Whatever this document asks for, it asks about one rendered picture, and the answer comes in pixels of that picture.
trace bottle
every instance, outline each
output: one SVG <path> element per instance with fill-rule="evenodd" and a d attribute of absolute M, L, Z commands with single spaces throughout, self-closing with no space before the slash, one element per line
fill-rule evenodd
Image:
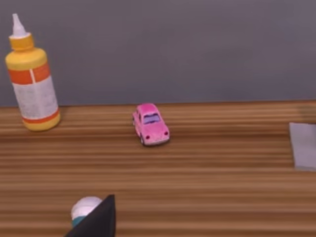
<path fill-rule="evenodd" d="M 98 197 L 84 197 L 80 199 L 71 210 L 73 227 L 82 221 L 101 202 L 102 200 Z"/>
<path fill-rule="evenodd" d="M 59 123 L 60 113 L 47 55 L 34 47 L 32 34 L 25 31 L 17 14 L 13 14 L 9 40 L 13 51 L 5 62 L 22 121 L 30 131 L 49 130 Z"/>

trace car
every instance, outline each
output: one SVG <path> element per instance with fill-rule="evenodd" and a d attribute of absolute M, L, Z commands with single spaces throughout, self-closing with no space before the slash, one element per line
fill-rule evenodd
<path fill-rule="evenodd" d="M 170 140 L 169 129 L 156 105 L 152 103 L 138 105 L 132 120 L 140 142 L 144 146 L 159 145 Z"/>

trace wooden table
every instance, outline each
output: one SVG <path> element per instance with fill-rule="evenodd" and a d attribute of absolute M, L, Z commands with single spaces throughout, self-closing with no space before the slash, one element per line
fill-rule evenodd
<path fill-rule="evenodd" d="M 169 104 L 172 141 L 144 148 L 134 106 L 62 108 L 28 132 L 0 109 L 0 236 L 61 237 L 84 196 L 116 195 L 118 237 L 315 237 L 316 173 L 297 172 L 288 123 L 316 102 Z"/>

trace gray backdrop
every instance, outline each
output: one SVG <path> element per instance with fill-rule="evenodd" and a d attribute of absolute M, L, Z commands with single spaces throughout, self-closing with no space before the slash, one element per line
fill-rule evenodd
<path fill-rule="evenodd" d="M 1 0 L 49 56 L 61 105 L 316 98 L 316 0 Z"/>

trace gray metal piece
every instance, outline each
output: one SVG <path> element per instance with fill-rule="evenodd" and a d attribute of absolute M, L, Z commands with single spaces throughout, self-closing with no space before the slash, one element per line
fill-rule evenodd
<path fill-rule="evenodd" d="M 291 122 L 289 127 L 295 168 L 316 171 L 316 124 Z"/>

